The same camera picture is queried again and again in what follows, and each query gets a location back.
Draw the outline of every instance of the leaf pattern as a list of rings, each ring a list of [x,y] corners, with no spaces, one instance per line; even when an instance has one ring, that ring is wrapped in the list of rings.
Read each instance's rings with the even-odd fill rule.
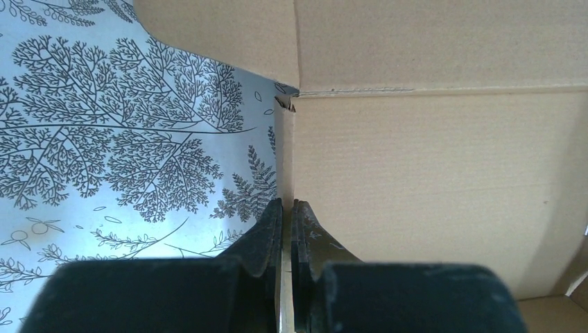
[[[223,173],[190,130],[242,130],[241,84],[227,65],[147,45],[120,39],[106,53],[46,35],[19,44],[12,56],[27,72],[14,81],[25,95],[0,79],[0,198],[29,210],[59,205],[69,186],[94,196],[106,181],[150,222],[209,203]]]
[[[223,174],[204,154],[199,139],[125,130],[114,137],[114,156],[106,175],[112,188],[123,191],[121,205],[134,205],[150,222],[161,221],[171,209],[197,212],[214,193],[213,179]]]
[[[268,137],[275,153],[275,134],[272,127],[268,130]],[[247,156],[253,181],[249,182],[243,176],[233,173],[236,191],[223,189],[225,200],[217,202],[218,207],[214,209],[214,214],[210,215],[211,218],[222,219],[236,214],[242,222],[247,222],[252,216],[257,221],[263,209],[275,197],[276,180],[273,167],[266,166],[266,163],[261,161],[253,146],[249,146]]]
[[[6,9],[13,17],[20,18],[23,22],[33,25],[47,26],[46,17],[57,22],[71,24],[72,26],[93,26],[96,22],[82,18],[100,14],[105,11],[99,6],[99,0],[69,0],[65,1],[42,1],[42,0],[0,0],[0,12]],[[103,0],[104,4],[120,17],[123,21],[133,23],[137,20],[135,9],[125,0]]]
[[[153,38],[143,52],[133,40],[117,40],[112,64],[124,72],[123,85],[135,108],[129,118],[147,127],[219,133],[243,129],[241,84],[234,68],[172,49]]]
[[[253,129],[243,118],[239,81],[246,76],[159,43],[147,33],[134,31],[136,39],[108,37],[105,32],[111,27],[99,26],[104,15],[119,22],[119,33],[137,20],[132,2],[126,0],[0,0],[5,23],[0,33],[5,47],[0,51],[6,60],[0,73],[0,203],[9,211],[0,223],[5,232],[0,247],[0,292],[5,293],[0,326],[17,329],[31,301],[20,291],[40,288],[63,264],[134,259],[149,248],[155,251],[143,256],[167,248],[182,257],[214,257],[243,234],[231,228],[215,231],[207,238],[210,244],[187,250],[181,234],[199,230],[204,216],[191,223],[189,231],[177,232],[186,220],[156,236],[154,230],[165,230],[166,224],[137,224],[133,230],[145,232],[128,234],[127,223],[136,221],[121,212],[170,223],[182,212],[202,214],[210,200],[218,200],[211,195],[222,190],[217,195],[223,200],[210,207],[215,215],[211,217],[238,216],[230,223],[239,223],[257,218],[275,195],[275,172],[265,157],[269,148],[275,153],[272,128],[267,132],[270,146],[263,152],[256,145],[236,156],[241,162],[247,156],[251,176],[233,173],[226,157],[215,158],[221,142],[216,135],[237,140],[265,135],[265,126],[239,134]],[[53,27],[58,35],[51,36]],[[65,35],[75,40],[60,37]],[[256,112],[248,113],[252,120],[261,116],[260,107],[272,114],[267,105],[271,99],[262,96],[284,88],[267,82],[267,87],[248,90],[248,103],[256,105]],[[232,174],[224,179],[225,189],[221,169]],[[90,203],[88,212],[93,214],[82,221],[72,221],[75,214],[39,214],[77,214],[88,208],[78,205],[80,200]],[[172,237],[176,232],[179,238]],[[75,245],[86,238],[91,241]]]

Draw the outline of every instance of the cardboard wall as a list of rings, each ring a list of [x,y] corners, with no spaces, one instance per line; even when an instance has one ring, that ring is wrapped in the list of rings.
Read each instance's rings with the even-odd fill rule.
[[[299,84],[291,0],[136,0],[134,8],[162,43]]]
[[[294,194],[358,257],[476,262],[517,298],[553,292],[587,224],[588,93],[293,105]]]

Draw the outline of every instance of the botanical print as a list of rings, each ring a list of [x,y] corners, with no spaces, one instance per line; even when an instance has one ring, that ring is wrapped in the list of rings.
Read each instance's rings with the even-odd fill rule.
[[[19,44],[26,93],[0,78],[0,197],[29,210],[59,205],[68,185],[86,198],[107,182],[150,222],[209,203],[223,173],[196,134],[242,131],[241,84],[227,65],[147,43],[146,54],[127,39],[109,53],[46,35]]]
[[[10,16],[23,22],[47,26],[50,21],[63,22],[72,26],[93,26],[87,17],[100,14],[108,8],[122,20],[133,23],[137,20],[132,4],[125,0],[0,0],[0,12],[7,10]]]
[[[276,195],[294,91],[150,37],[126,0],[0,0],[0,332],[57,267],[214,257]]]

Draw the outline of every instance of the cardboard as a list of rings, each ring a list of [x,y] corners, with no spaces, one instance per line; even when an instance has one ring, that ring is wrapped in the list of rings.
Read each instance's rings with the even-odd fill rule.
[[[582,0],[137,0],[163,43],[302,94],[586,86]]]
[[[486,265],[532,298],[530,332],[587,331],[588,2],[135,9],[164,43],[300,89],[276,107],[286,211],[309,201],[366,261]]]

